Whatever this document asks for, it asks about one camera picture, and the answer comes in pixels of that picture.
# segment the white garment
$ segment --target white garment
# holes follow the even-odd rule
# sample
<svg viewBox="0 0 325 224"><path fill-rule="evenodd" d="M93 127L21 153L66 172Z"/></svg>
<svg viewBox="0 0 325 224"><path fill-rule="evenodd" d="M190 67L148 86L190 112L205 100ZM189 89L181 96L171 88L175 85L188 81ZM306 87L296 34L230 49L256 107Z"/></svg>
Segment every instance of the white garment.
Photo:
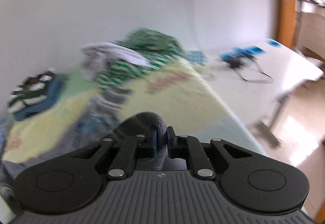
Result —
<svg viewBox="0 0 325 224"><path fill-rule="evenodd" d="M106 71L107 63L114 59L123 59L138 66L150 65L140 53L113 43L87 44L82 48L82 52L86 56L82 63L82 75L86 80L94 79L99 71Z"/></svg>

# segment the white wall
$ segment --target white wall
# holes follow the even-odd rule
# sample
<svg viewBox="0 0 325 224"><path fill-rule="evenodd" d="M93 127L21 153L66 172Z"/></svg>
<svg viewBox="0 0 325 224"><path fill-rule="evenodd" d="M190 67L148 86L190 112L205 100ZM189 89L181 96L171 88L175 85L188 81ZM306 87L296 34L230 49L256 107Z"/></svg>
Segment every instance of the white wall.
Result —
<svg viewBox="0 0 325 224"><path fill-rule="evenodd" d="M0 113L25 76L76 67L79 46L149 27L186 49L274 37L277 0L0 0Z"/></svg>

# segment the black device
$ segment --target black device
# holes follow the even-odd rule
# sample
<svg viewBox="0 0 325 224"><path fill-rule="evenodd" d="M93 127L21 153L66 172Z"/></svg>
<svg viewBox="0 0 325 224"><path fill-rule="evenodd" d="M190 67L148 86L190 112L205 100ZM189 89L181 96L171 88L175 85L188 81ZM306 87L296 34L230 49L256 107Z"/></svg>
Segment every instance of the black device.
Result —
<svg viewBox="0 0 325 224"><path fill-rule="evenodd" d="M300 209L309 183L297 168L219 138L166 131L168 156L186 170L135 170L157 154L157 128L104 138L23 171L14 194L23 213L13 223L313 223Z"/></svg>

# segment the pile of clothes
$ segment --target pile of clothes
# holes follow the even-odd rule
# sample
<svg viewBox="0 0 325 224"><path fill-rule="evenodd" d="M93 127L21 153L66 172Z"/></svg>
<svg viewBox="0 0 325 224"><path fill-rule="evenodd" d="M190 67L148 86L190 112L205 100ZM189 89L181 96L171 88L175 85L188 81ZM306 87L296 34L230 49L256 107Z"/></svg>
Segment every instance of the pile of clothes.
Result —
<svg viewBox="0 0 325 224"><path fill-rule="evenodd" d="M115 44L86 45L82 52L86 56L82 63L84 78L96 79L102 89L148 75L184 56L175 37L147 28L140 28Z"/></svg>
<svg viewBox="0 0 325 224"><path fill-rule="evenodd" d="M62 88L62 81L56 77L53 69L27 77L11 92L8 112L15 120L22 121L52 107Z"/></svg>

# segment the silver screw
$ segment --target silver screw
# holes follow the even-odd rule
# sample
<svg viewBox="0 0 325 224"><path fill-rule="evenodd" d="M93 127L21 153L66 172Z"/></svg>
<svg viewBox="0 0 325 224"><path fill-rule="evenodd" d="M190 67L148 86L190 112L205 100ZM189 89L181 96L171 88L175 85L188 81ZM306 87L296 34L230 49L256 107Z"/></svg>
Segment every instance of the silver screw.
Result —
<svg viewBox="0 0 325 224"><path fill-rule="evenodd" d="M109 170L108 174L112 177L120 177L123 176L125 173L122 169L112 169Z"/></svg>
<svg viewBox="0 0 325 224"><path fill-rule="evenodd" d="M213 171L210 170L210 169L200 169L198 171L198 175L199 176L202 176L202 177L209 177L209 176L212 176L213 175Z"/></svg>

